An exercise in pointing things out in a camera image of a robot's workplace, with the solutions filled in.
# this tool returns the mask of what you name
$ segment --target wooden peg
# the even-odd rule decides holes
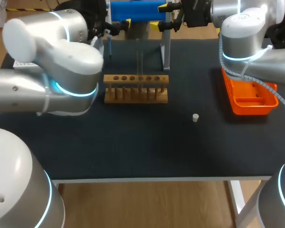
[[[117,99],[118,99],[117,92],[118,92],[118,88],[117,88],[117,87],[115,87],[115,100],[117,100]]]
[[[162,86],[161,87],[161,93],[163,93],[163,92],[165,92],[165,84],[162,84],[161,86]]]
[[[150,88],[148,87],[147,88],[147,100],[149,100],[149,97],[150,97]]]
[[[125,86],[123,86],[123,100],[125,99]]]
[[[142,94],[142,87],[138,85],[138,96],[141,96]]]
[[[155,90],[154,90],[154,99],[155,100],[157,99],[157,92],[158,92],[158,88],[155,88]]]
[[[131,87],[131,99],[134,97],[134,88]]]

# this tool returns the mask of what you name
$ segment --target wooden test tube rack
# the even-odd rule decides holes
[[[168,75],[104,75],[105,103],[158,104],[168,102]]]

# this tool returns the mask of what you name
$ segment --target white cylinder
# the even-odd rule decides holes
[[[193,114],[192,118],[193,118],[193,122],[197,122],[199,119],[199,115],[198,114]]]

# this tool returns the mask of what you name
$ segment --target metal frame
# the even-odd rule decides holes
[[[166,13],[166,22],[172,21],[172,13]],[[161,59],[163,70],[170,70],[171,31],[165,30],[161,35]]]
[[[117,182],[159,182],[159,181],[228,181],[228,187],[235,214],[236,228],[246,228],[255,217],[259,219],[261,228],[265,228],[260,220],[258,211],[258,196],[270,176],[258,177],[176,177],[176,178],[107,178],[107,179],[78,179],[78,180],[53,180],[58,188],[59,184],[66,183],[117,183]],[[245,204],[239,180],[263,180],[249,201]]]
[[[256,191],[245,204],[240,182],[238,180],[228,181],[233,211],[235,214],[236,228],[248,227],[255,217],[258,218],[261,227],[265,228],[259,216],[258,196],[266,182],[267,180],[261,181]]]

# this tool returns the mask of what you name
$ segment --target glowing blue ring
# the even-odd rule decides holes
[[[48,212],[49,206],[51,204],[51,200],[52,200],[52,182],[51,182],[50,178],[48,177],[47,172],[45,172],[45,173],[46,173],[46,176],[47,176],[47,179],[48,179],[48,183],[49,183],[49,198],[48,198],[48,202],[47,202],[47,207],[46,207],[46,209],[45,209],[45,211],[44,211],[40,221],[37,223],[37,225],[34,228],[40,227],[41,223],[43,222],[44,218],[47,215],[47,212]]]
[[[66,31],[66,40],[67,40],[68,42],[70,42],[70,31],[69,31],[69,29],[68,29],[68,25],[66,24],[65,20],[64,20],[60,15],[58,15],[58,14],[55,13],[55,12],[49,12],[49,13],[55,15],[56,17],[59,18],[60,21],[62,21],[62,26],[65,28],[65,31]]]
[[[245,60],[250,60],[252,59],[254,56],[250,56],[250,57],[246,57],[246,58],[231,58],[231,57],[228,57],[224,54],[223,52],[223,56],[226,58],[226,59],[229,59],[229,60],[233,60],[233,61],[245,61]]]
[[[279,177],[278,177],[278,188],[279,188],[279,193],[280,193],[280,197],[281,197],[281,200],[284,204],[284,207],[285,207],[285,198],[284,198],[284,195],[283,195],[283,192],[282,192],[282,188],[281,188],[281,173],[282,173],[282,170],[284,168],[285,165],[282,166],[281,170],[280,170],[280,173],[279,173]]]
[[[241,0],[237,0],[237,14],[240,14],[241,13]]]
[[[90,93],[88,93],[88,94],[74,94],[74,93],[69,92],[69,91],[65,90],[64,88],[62,88],[57,82],[56,82],[56,86],[57,86],[58,89],[60,89],[63,93],[68,94],[68,95],[70,95],[70,96],[78,96],[78,97],[90,96],[90,95],[92,95],[93,93],[95,93],[95,91],[97,90],[97,87],[96,87],[92,92],[90,92]]]

